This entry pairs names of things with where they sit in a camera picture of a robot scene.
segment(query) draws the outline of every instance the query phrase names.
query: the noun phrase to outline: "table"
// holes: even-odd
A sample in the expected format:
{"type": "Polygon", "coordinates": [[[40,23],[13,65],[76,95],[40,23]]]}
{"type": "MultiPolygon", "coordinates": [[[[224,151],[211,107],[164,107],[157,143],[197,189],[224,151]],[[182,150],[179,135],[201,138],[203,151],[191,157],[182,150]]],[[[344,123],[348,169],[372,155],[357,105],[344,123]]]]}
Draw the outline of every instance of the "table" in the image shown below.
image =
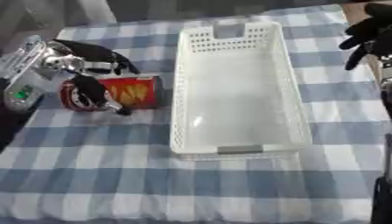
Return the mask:
{"type": "Polygon", "coordinates": [[[181,161],[168,146],[170,107],[127,119],[78,114],[52,92],[0,156],[0,222],[367,223],[389,122],[368,66],[343,69],[339,6],[72,27],[59,38],[116,49],[161,74],[170,93],[183,27],[263,20],[283,25],[312,147],[276,159],[181,161]]]}

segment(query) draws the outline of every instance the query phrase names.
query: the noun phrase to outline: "green light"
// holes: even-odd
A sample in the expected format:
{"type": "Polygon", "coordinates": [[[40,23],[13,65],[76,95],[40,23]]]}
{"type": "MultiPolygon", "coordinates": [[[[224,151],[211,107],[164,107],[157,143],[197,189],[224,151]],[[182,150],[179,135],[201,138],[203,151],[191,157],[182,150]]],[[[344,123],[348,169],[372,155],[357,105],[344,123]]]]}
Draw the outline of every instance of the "green light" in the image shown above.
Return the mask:
{"type": "Polygon", "coordinates": [[[15,94],[15,97],[17,97],[18,99],[26,99],[27,98],[27,94],[24,91],[20,91],[20,92],[17,92],[15,94]]]}

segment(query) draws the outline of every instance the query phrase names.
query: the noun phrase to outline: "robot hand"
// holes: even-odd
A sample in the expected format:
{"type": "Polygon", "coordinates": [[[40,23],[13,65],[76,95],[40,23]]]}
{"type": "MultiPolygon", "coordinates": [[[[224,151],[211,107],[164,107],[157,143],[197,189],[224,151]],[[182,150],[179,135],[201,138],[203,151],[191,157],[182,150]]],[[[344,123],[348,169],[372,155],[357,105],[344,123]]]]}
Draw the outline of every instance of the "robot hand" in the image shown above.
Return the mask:
{"type": "Polygon", "coordinates": [[[387,64],[392,59],[392,5],[368,3],[365,12],[371,17],[349,27],[346,34],[352,37],[339,46],[342,50],[359,46],[347,61],[346,70],[354,69],[368,53],[387,64]]]}
{"type": "Polygon", "coordinates": [[[131,108],[114,101],[105,86],[94,77],[77,73],[70,81],[75,85],[79,102],[84,106],[91,106],[91,102],[100,109],[112,108],[122,116],[131,114],[131,108]]]}
{"type": "Polygon", "coordinates": [[[392,118],[392,5],[368,3],[365,12],[371,16],[346,30],[351,38],[340,44],[346,50],[358,46],[346,63],[354,69],[368,53],[381,62],[381,99],[392,118]]]}
{"type": "MultiPolygon", "coordinates": [[[[90,45],[64,39],[55,39],[53,42],[60,43],[56,50],[63,55],[72,54],[83,58],[88,62],[107,62],[115,65],[113,72],[117,75],[122,73],[123,69],[129,70],[133,74],[140,74],[139,70],[118,52],[113,52],[101,45],[90,45]]],[[[94,74],[109,74],[111,69],[99,67],[86,67],[86,70],[94,74]]]]}

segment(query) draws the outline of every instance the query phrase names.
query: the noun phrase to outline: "black glove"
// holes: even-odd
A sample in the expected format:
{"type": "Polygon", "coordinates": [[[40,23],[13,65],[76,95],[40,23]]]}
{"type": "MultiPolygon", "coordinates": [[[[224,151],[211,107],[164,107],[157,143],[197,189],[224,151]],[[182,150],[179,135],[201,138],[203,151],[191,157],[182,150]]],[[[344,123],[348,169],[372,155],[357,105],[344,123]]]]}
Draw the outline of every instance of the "black glove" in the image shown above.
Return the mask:
{"type": "MultiPolygon", "coordinates": [[[[86,61],[91,62],[116,62],[118,66],[115,68],[116,74],[121,74],[123,69],[128,69],[133,74],[140,74],[137,67],[135,67],[129,59],[125,58],[118,52],[113,52],[106,47],[101,45],[90,45],[86,43],[80,43],[76,41],[55,39],[55,42],[61,43],[62,45],[71,49],[72,54],[78,57],[84,58],[86,61]]],[[[91,72],[103,73],[102,69],[94,70],[91,72]]]]}
{"type": "Polygon", "coordinates": [[[107,102],[105,98],[106,88],[95,78],[76,74],[71,81],[78,89],[79,100],[85,106],[89,106],[88,99],[99,108],[107,102]]]}
{"type": "Polygon", "coordinates": [[[346,30],[352,36],[340,44],[347,50],[359,46],[346,63],[346,70],[355,68],[368,53],[380,58],[392,54],[392,5],[368,3],[365,12],[371,16],[346,30]]]}

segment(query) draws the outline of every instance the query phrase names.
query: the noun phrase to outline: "black robot glove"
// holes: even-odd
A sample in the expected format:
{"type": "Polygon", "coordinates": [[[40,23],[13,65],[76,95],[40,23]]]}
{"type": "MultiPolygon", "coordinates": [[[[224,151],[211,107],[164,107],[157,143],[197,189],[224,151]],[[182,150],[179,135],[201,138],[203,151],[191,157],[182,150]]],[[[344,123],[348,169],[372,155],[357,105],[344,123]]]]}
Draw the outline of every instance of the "black robot glove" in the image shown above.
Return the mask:
{"type": "Polygon", "coordinates": [[[358,46],[346,63],[346,70],[355,68],[368,53],[377,56],[392,54],[392,5],[368,3],[365,12],[370,16],[346,30],[351,37],[340,44],[347,50],[358,46]]]}

